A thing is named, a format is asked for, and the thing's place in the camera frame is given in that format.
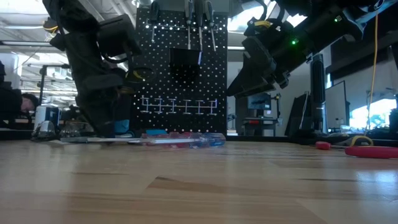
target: hanging screwdriver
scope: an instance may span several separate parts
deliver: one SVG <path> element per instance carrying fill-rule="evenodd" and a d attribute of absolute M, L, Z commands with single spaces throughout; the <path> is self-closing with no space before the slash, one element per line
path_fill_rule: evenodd
<path fill-rule="evenodd" d="M 213 10 L 213 5 L 211 4 L 210 0 L 205 0 L 205 15 L 206 15 L 206 19 L 209 22 L 209 26 L 211 29 L 211 38 L 213 40 L 213 48 L 214 51 L 216 51 L 216 40 L 214 39 L 214 31 L 213 31 L 213 27 L 214 27 L 214 10 Z"/>
<path fill-rule="evenodd" d="M 203 51 L 203 37 L 201 34 L 201 28 L 203 27 L 203 0 L 195 0 L 195 13 L 199 27 L 200 51 Z"/>
<path fill-rule="evenodd" d="M 150 23 L 152 24 L 152 43 L 155 42 L 155 26 L 159 20 L 159 3 L 152 2 L 150 5 Z"/>
<path fill-rule="evenodd" d="M 185 0 L 185 18 L 188 28 L 188 50 L 191 50 L 191 26 L 192 26 L 193 0 Z"/>

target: red screwdriver handle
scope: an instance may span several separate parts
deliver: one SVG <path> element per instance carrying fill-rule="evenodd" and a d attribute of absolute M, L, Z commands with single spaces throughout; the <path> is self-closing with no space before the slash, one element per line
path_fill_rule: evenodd
<path fill-rule="evenodd" d="M 377 159 L 398 159 L 398 148 L 396 147 L 354 146 L 347 147 L 345 151 L 349 156 Z"/>
<path fill-rule="evenodd" d="M 331 144 L 328 142 L 316 142 L 315 147 L 320 150 L 329 150 L 331 148 Z"/>

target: desk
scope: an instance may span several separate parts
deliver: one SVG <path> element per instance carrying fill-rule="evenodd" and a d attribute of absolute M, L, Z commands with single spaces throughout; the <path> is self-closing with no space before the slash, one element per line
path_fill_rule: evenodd
<path fill-rule="evenodd" d="M 398 161 L 270 142 L 0 142 L 0 223 L 396 223 Z"/>
<path fill-rule="evenodd" d="M 276 137 L 277 123 L 274 118 L 244 118 L 242 125 L 243 136 L 247 136 L 247 131 L 249 130 L 254 130 L 254 136 L 263 136 L 263 130 L 272 130 L 274 137 Z"/>

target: black pegboard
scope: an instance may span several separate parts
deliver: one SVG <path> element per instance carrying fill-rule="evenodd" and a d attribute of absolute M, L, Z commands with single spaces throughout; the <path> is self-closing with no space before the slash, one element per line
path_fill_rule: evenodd
<path fill-rule="evenodd" d="M 167 131 L 193 131 L 226 134 L 226 78 L 227 78 L 227 50 L 228 31 L 227 16 L 215 14 L 216 52 L 213 50 L 211 32 L 203 31 L 203 55 L 198 73 L 194 69 L 182 68 L 176 72 L 169 65 L 169 48 L 188 48 L 188 32 L 185 26 L 184 12 L 161 11 L 159 23 L 155 29 L 155 42 L 152 43 L 152 26 L 148 21 L 149 10 L 138 9 L 136 32 L 143 54 L 134 57 L 136 67 L 153 68 L 157 77 L 150 83 L 143 84 L 133 97 L 131 128 L 147 129 L 160 128 Z M 192 49 L 199 50 L 198 29 L 192 29 Z M 149 98 L 148 113 L 142 105 L 142 97 Z M 197 106 L 196 100 L 203 100 L 202 106 L 210 107 L 210 101 L 217 100 L 217 109 L 210 115 L 210 109 L 202 109 L 203 115 L 197 115 L 196 108 L 189 108 L 191 115 L 185 115 L 185 108 L 163 107 L 161 114 L 156 113 L 159 104 L 156 98 L 162 98 L 163 105 L 171 106 L 169 99 L 176 99 L 175 104 L 185 105 L 184 100 L 192 100 L 190 106 Z"/>

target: wooden table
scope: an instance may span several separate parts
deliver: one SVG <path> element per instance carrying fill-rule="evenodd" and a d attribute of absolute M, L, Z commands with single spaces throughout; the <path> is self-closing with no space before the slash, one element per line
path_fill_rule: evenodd
<path fill-rule="evenodd" d="M 281 143 L 0 142 L 0 223 L 397 223 L 398 160 Z"/>

